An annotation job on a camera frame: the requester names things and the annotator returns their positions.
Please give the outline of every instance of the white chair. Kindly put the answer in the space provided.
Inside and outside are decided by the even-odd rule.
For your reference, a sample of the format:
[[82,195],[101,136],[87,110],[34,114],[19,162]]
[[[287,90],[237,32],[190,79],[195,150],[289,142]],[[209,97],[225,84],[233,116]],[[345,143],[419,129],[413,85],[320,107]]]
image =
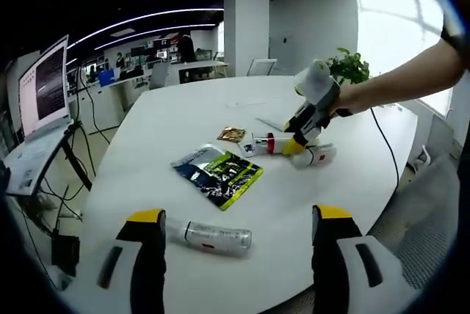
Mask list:
[[153,65],[152,76],[148,85],[149,90],[163,88],[167,80],[168,67],[170,62],[160,62]]
[[254,59],[248,69],[247,76],[268,76],[277,61],[277,59]]

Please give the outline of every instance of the green leaves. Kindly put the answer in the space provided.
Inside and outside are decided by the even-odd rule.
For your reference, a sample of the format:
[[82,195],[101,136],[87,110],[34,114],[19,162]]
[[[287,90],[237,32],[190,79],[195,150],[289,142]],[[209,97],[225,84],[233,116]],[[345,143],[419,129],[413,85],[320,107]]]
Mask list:
[[343,58],[331,57],[326,61],[333,78],[341,85],[345,79],[352,84],[369,80],[369,63],[361,61],[361,54],[351,54],[347,48],[338,48]]
[[340,52],[344,52],[346,55],[349,55],[351,52],[347,48],[337,48]]

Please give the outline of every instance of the small wrapper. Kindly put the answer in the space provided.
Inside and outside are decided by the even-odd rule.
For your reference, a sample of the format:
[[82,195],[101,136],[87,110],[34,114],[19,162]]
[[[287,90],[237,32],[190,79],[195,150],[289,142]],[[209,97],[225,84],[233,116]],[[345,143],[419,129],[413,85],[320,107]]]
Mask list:
[[217,139],[226,140],[227,142],[240,143],[246,133],[247,131],[245,129],[225,127]]

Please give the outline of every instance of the red label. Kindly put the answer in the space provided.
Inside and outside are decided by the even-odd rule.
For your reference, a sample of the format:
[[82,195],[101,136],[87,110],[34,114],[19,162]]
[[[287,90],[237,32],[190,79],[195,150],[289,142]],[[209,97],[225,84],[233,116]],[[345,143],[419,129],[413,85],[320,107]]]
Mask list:
[[267,134],[267,153],[274,153],[274,134],[270,132]]

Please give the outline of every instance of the plastic bottle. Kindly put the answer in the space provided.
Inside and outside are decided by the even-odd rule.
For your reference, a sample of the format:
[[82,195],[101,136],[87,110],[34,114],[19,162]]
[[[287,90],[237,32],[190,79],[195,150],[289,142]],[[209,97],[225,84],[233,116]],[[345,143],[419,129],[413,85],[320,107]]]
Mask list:
[[245,158],[266,154],[281,154],[285,146],[292,139],[291,133],[268,132],[262,134],[247,134],[238,143]]
[[307,147],[304,152],[291,157],[292,164],[298,169],[304,169],[315,164],[330,162],[336,156],[336,148],[333,144]]
[[228,255],[244,255],[251,246],[250,230],[235,230],[167,217],[167,238],[199,249]]

